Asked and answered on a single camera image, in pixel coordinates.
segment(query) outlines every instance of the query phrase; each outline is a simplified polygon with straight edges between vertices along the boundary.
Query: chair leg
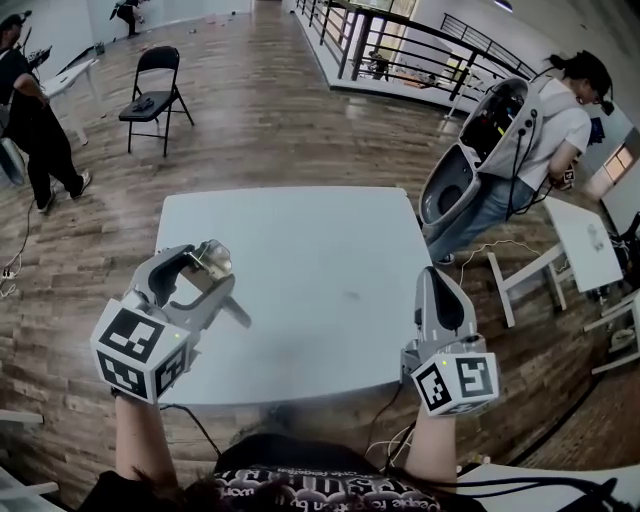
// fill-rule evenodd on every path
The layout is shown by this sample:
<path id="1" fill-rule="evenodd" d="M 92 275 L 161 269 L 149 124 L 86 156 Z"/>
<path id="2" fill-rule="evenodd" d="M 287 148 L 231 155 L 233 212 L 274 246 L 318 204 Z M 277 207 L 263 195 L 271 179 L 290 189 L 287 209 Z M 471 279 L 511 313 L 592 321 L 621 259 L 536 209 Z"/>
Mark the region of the chair leg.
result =
<path id="1" fill-rule="evenodd" d="M 171 122 L 171 106 L 167 110 L 167 129 L 164 134 L 164 157 L 167 157 L 167 145 L 169 144 L 169 123 Z"/>
<path id="2" fill-rule="evenodd" d="M 187 114 L 187 117 L 189 118 L 189 121 L 191 121 L 191 126 L 195 126 L 196 124 L 193 122 L 193 119 L 191 119 L 191 114 L 189 114 L 189 109 L 184 104 L 184 100 L 182 99 L 182 94 L 178 93 L 178 99 L 180 100 L 180 103 L 182 104 L 182 109 L 184 110 L 184 113 Z"/>
<path id="3" fill-rule="evenodd" d="M 131 132 L 133 132 L 133 123 L 129 123 L 129 144 L 127 146 L 127 153 L 131 153 Z"/>

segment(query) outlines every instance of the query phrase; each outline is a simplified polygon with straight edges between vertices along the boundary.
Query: white shirt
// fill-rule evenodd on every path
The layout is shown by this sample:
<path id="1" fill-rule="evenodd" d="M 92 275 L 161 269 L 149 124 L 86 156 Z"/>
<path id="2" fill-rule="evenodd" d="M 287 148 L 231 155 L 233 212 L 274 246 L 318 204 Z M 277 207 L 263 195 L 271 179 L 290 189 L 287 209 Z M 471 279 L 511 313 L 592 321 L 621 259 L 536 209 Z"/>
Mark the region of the white shirt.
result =
<path id="1" fill-rule="evenodd" d="M 544 103 L 547 98 L 569 90 L 560 80 L 553 79 L 540 91 L 540 99 Z M 533 190 L 538 190 L 549 172 L 551 157 L 560 145 L 566 140 L 584 153 L 590 138 L 591 118 L 576 101 L 576 108 L 560 112 L 544 122 L 540 140 L 527 158 L 528 161 L 535 163 L 529 166 L 525 163 L 518 178 Z"/>

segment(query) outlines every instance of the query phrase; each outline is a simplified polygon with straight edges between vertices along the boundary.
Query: small white table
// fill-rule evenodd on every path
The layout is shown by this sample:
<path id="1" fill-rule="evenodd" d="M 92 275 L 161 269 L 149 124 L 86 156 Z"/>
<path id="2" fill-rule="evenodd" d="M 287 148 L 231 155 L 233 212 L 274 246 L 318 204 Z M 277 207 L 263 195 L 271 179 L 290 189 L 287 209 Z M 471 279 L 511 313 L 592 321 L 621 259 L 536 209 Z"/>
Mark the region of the small white table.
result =
<path id="1" fill-rule="evenodd" d="M 42 84 L 42 89 L 50 99 L 59 98 L 65 112 L 69 116 L 72 128 L 78 134 L 80 143 L 83 146 L 89 142 L 89 139 L 87 139 L 87 135 L 84 133 L 82 123 L 78 118 L 73 102 L 70 101 L 67 92 L 76 83 L 80 76 L 83 74 L 86 75 L 89 87 L 91 88 L 91 94 L 98 105 L 100 116 L 106 117 L 107 112 L 102 103 L 102 95 L 100 93 L 98 81 L 95 77 L 94 66 L 97 63 L 97 59 L 83 62 L 82 64 L 78 64 L 77 66 L 67 69 L 64 73 L 60 73 L 58 76 L 55 76 Z"/>
<path id="2" fill-rule="evenodd" d="M 458 482 L 485 482 L 488 480 L 506 480 L 509 478 L 576 478 L 597 484 L 603 484 L 611 478 L 618 482 L 613 491 L 617 500 L 636 505 L 640 501 L 640 466 L 610 469 L 606 471 L 546 471 L 540 469 L 514 468 L 487 464 L 480 466 L 460 477 Z M 459 487 L 458 494 L 478 495 L 507 491 L 523 487 L 517 485 L 492 485 L 487 487 Z M 540 512 L 561 510 L 584 496 L 584 493 L 566 486 L 548 486 L 529 489 L 515 494 L 480 498 L 478 501 L 491 512 Z"/>
<path id="3" fill-rule="evenodd" d="M 396 188 L 229 190 L 168 197 L 157 248 L 215 238 L 231 252 L 234 298 L 202 333 L 191 371 L 163 403 L 277 402 L 398 381 L 415 338 L 420 272 L 431 264 Z M 172 300 L 199 292 L 179 276 Z"/>
<path id="4" fill-rule="evenodd" d="M 598 215 L 552 197 L 545 199 L 544 205 L 560 243 L 507 279 L 502 276 L 496 255 L 489 253 L 489 262 L 509 327 L 515 325 L 510 290 L 539 272 L 547 271 L 563 311 L 567 309 L 567 302 L 560 284 L 566 279 L 573 278 L 581 293 L 622 279 L 618 259 Z M 553 262 L 565 254 L 570 268 L 558 274 Z"/>

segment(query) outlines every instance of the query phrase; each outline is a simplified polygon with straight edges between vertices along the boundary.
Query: man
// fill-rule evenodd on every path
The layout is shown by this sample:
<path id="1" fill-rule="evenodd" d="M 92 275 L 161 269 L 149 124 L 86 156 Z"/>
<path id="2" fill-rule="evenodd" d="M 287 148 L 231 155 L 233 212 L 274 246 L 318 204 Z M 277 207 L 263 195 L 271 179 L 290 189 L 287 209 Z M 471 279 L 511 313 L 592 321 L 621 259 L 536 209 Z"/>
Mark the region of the man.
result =
<path id="1" fill-rule="evenodd" d="M 141 16 L 136 15 L 135 11 L 137 11 L 140 2 L 143 1 L 144 0 L 122 0 L 121 2 L 118 2 L 116 4 L 115 8 L 113 9 L 113 13 L 111 14 L 110 19 L 113 19 L 114 16 L 117 15 L 118 18 L 125 21 L 127 25 L 129 25 L 130 38 L 140 35 L 138 32 L 136 32 L 136 21 L 139 21 L 140 23 L 144 23 L 144 21 L 142 20 Z"/>
<path id="2" fill-rule="evenodd" d="M 13 49 L 22 33 L 23 19 L 14 14 L 0 23 L 0 105 L 10 105 L 9 137 L 29 155 L 29 180 L 40 213 L 49 212 L 55 199 L 49 174 L 78 199 L 91 181 L 88 172 L 78 176 L 71 146 L 49 106 L 40 84 L 24 56 Z"/>

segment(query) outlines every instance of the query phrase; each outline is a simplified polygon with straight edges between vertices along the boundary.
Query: folding chair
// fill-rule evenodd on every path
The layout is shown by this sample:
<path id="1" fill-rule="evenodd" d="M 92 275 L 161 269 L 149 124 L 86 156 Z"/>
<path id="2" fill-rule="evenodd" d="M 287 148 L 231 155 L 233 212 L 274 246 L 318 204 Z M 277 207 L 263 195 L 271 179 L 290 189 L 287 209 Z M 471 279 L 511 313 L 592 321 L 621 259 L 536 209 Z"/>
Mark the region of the folding chair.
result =
<path id="1" fill-rule="evenodd" d="M 129 123 L 129 145 L 127 151 L 131 153 L 131 136 L 137 135 L 142 137 L 155 137 L 164 139 L 164 156 L 167 156 L 167 144 L 169 143 L 169 123 L 171 122 L 171 112 L 187 114 L 191 126 L 195 126 L 187 106 L 184 104 L 182 95 L 176 86 L 176 78 L 178 77 L 178 66 L 180 65 L 180 54 L 178 50 L 171 46 L 162 46 L 147 50 L 140 57 L 138 69 L 136 71 L 136 81 L 133 86 L 133 98 L 131 104 L 120 113 L 120 121 Z M 138 87 L 138 78 L 140 73 L 153 69 L 172 69 L 173 83 L 170 91 L 150 91 L 142 93 Z M 171 110 L 173 102 L 180 100 L 184 110 Z M 133 123 L 148 123 L 155 121 L 160 125 L 158 116 L 167 111 L 167 127 L 164 137 L 162 135 L 151 135 L 148 133 L 133 133 Z"/>

